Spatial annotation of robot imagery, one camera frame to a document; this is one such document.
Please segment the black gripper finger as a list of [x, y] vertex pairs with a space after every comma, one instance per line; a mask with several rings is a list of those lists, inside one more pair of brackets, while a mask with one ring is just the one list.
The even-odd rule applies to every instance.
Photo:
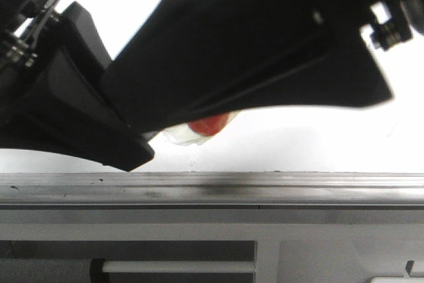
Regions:
[[144, 133], [273, 105], [367, 107], [392, 96], [359, 0], [161, 0], [101, 91]]

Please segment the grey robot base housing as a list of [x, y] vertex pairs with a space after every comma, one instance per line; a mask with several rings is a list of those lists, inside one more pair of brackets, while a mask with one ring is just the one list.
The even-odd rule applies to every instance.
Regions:
[[420, 207], [1, 210], [2, 282], [422, 282]]

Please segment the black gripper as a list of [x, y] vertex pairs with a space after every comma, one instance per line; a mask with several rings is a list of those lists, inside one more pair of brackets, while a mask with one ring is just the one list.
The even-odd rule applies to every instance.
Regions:
[[153, 159], [101, 93], [112, 60], [90, 13], [59, 0], [1, 0], [1, 147], [131, 171]]

